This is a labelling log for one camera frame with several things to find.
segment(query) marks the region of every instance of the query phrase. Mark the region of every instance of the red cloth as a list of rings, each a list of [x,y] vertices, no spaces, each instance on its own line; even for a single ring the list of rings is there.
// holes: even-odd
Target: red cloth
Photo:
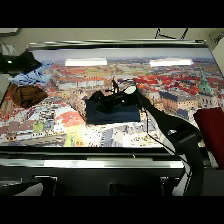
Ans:
[[[205,146],[224,169],[224,112],[222,108],[200,109],[194,119],[201,130]]]

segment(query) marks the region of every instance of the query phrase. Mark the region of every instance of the dark blue cloth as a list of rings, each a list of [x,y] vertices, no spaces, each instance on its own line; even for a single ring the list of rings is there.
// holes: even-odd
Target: dark blue cloth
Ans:
[[[103,113],[97,110],[94,101],[86,100],[86,124],[113,124],[122,122],[140,122],[139,109],[135,105],[114,105],[112,112]]]

